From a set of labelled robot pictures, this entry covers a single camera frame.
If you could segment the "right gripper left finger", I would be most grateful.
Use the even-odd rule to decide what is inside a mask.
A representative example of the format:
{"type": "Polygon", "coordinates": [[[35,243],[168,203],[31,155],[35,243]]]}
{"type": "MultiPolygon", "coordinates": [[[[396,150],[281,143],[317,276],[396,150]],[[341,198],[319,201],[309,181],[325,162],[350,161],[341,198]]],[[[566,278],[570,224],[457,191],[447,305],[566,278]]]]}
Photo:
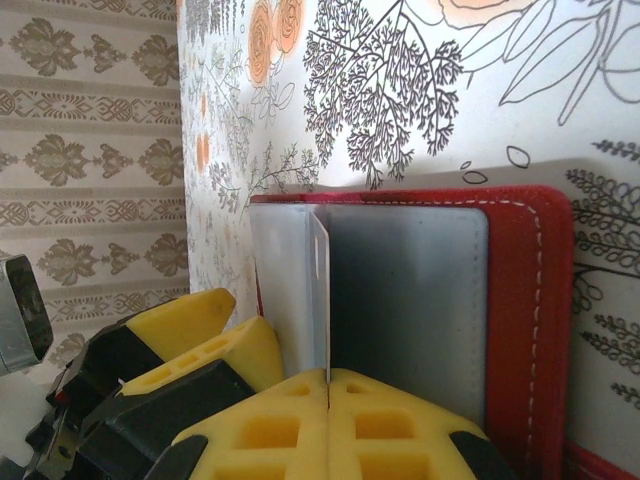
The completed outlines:
{"type": "Polygon", "coordinates": [[[308,370],[180,432],[155,479],[326,479],[328,390],[308,370]]]}

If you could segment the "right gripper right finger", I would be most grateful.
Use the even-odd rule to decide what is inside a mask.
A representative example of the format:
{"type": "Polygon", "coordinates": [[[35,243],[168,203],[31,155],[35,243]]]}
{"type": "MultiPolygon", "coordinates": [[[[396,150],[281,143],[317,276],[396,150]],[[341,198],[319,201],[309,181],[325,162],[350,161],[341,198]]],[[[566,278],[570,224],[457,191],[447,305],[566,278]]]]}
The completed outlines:
{"type": "Polygon", "coordinates": [[[347,369],[329,385],[331,479],[516,479],[480,427],[347,369]]]}

